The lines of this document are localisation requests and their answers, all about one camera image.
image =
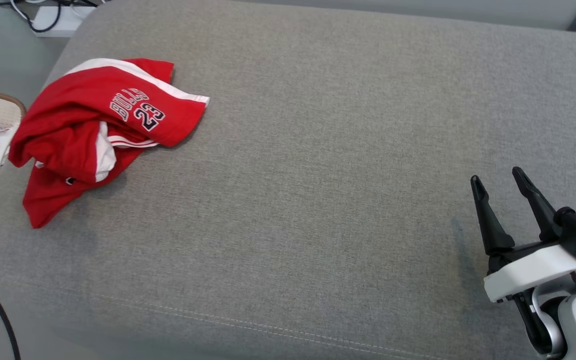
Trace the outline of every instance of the gray fabric surface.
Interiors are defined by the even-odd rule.
[[[223,0],[101,6],[94,57],[174,62],[211,96],[41,230],[0,174],[4,303],[91,337],[240,359],[535,359],[490,303],[469,178],[520,244],[522,166],[576,208],[576,33]]]

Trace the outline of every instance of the red garment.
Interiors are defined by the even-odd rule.
[[[8,156],[16,167],[36,160],[23,197],[33,228],[112,182],[144,148],[172,147],[192,132],[209,98],[170,85],[172,69],[150,59],[91,59],[39,94]]]

